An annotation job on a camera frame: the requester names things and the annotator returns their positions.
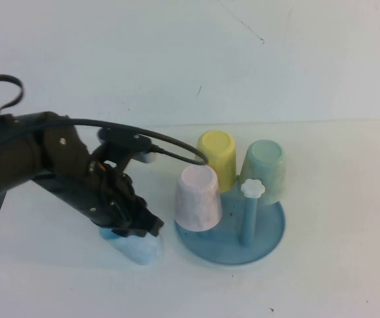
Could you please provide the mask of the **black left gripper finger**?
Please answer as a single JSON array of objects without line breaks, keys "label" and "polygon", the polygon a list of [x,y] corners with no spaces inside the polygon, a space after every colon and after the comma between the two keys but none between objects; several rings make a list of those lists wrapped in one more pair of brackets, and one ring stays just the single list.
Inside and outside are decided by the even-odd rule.
[{"label": "black left gripper finger", "polygon": [[124,237],[124,238],[131,237],[131,236],[142,237],[142,238],[145,237],[145,230],[140,229],[140,228],[135,228],[135,227],[127,227],[127,228],[113,227],[113,228],[111,228],[111,232],[115,233],[116,235],[118,235],[120,237]]},{"label": "black left gripper finger", "polygon": [[143,198],[137,198],[133,214],[133,234],[145,237],[150,234],[157,237],[164,222],[147,208],[147,202]]}]

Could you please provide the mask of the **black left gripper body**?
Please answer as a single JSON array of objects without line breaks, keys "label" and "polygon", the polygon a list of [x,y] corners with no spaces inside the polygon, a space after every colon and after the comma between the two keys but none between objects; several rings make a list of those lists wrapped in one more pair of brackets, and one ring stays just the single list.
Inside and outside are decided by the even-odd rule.
[{"label": "black left gripper body", "polygon": [[108,184],[107,172],[89,159],[61,160],[33,178],[33,182],[113,232],[144,232],[119,191]]}]

